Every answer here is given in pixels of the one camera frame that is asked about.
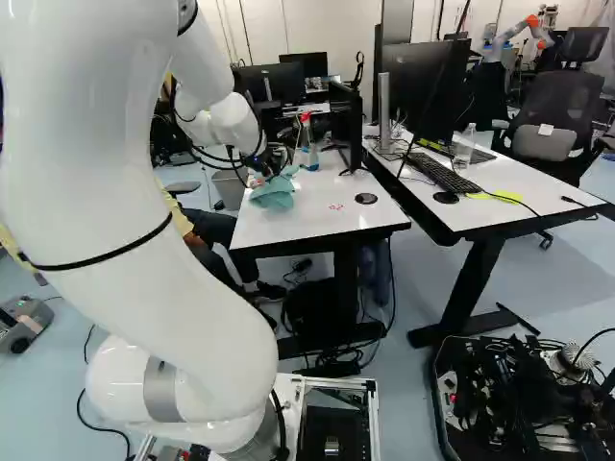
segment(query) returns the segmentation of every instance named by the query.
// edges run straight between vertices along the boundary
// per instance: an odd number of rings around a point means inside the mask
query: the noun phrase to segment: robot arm
[[[492,43],[491,53],[484,57],[485,62],[500,62],[502,60],[502,51],[505,44],[514,36],[521,34],[527,27],[531,32],[531,36],[538,39],[538,49],[543,50],[554,45],[554,42],[541,27],[540,19],[534,14],[529,15],[523,21],[506,30],[503,34],[496,36]]]
[[[196,0],[180,1],[179,36],[170,70],[180,82],[175,98],[179,125],[203,146],[227,144],[260,154],[267,145],[246,99],[233,92],[233,74]]]
[[[99,411],[228,453],[265,421],[277,347],[165,225],[148,146],[169,62],[178,113],[203,120],[190,128],[256,149],[258,123],[194,0],[0,0],[0,208],[45,278],[111,333],[86,378]]]

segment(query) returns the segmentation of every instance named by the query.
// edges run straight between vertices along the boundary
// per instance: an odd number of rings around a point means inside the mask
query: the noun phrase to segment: plastic bottle
[[[455,157],[453,158],[453,168],[457,173],[462,172],[470,165],[472,159],[472,151],[474,150],[474,133],[476,131],[476,123],[468,124],[468,128],[461,134],[465,142],[457,142],[455,145]]]
[[[311,123],[309,121],[309,117],[309,112],[306,112],[301,115],[301,131],[303,134],[301,145],[304,152],[309,153],[306,165],[307,170],[316,171],[319,167],[318,147],[316,146],[316,141],[314,140],[314,133],[311,130]]]

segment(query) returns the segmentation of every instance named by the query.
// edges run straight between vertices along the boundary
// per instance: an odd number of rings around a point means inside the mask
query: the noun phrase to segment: black pants
[[[214,243],[219,243],[229,249],[237,220],[227,214],[209,213],[201,209],[183,208],[183,213],[194,224],[193,232],[207,243],[207,246],[191,246],[190,250],[214,277],[236,291],[236,283],[224,259],[211,248]],[[231,260],[244,283],[258,280],[258,266],[253,258],[231,255]]]

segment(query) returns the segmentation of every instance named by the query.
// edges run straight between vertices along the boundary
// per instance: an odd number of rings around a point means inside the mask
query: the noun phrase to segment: desk surface
[[[378,127],[366,126],[363,133],[378,134]],[[409,142],[412,135],[404,131],[402,138]],[[465,142],[457,134],[453,136],[453,141]],[[375,141],[363,140],[363,146],[372,157],[377,159],[389,172],[397,175],[402,161],[387,161],[377,155],[374,143]],[[581,206],[561,200],[560,197],[562,195],[570,197],[586,206],[605,204],[603,200],[587,192],[526,166],[512,158],[482,146],[477,145],[476,148],[488,152],[497,158],[484,163],[470,165],[465,175],[466,178],[492,193],[500,190],[520,194],[523,197],[521,201],[531,206],[542,216],[581,208]],[[422,150],[446,167],[451,168],[451,161],[448,158],[428,149]],[[535,217],[523,206],[508,204],[496,199],[481,200],[460,197],[457,204],[440,204],[433,198],[435,192],[442,190],[440,187],[415,180],[431,181],[410,166],[405,166],[400,182],[452,232],[475,230]]]
[[[301,161],[297,155],[295,161]],[[358,170],[338,176],[345,169],[337,151],[320,154],[320,169],[301,169],[293,179],[295,205],[285,211],[261,208],[246,189],[235,226],[231,250],[272,245],[326,235],[409,227],[409,219],[371,173]],[[356,194],[378,197],[372,205],[360,205]]]

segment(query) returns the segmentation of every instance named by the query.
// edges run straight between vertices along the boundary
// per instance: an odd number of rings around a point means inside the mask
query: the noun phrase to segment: black desk leg
[[[517,324],[514,315],[505,311],[472,316],[504,243],[505,240],[500,238],[474,243],[459,272],[440,323],[409,331],[407,339],[412,347],[435,345],[451,334],[479,334]]]
[[[354,343],[363,343],[384,337],[382,322],[357,323],[358,303],[358,255],[360,246],[348,243],[333,253],[335,265],[336,299],[332,300],[331,327],[335,324],[336,335],[331,338],[298,341],[295,337],[278,340],[280,360],[300,357],[304,352],[320,352],[329,348]]]

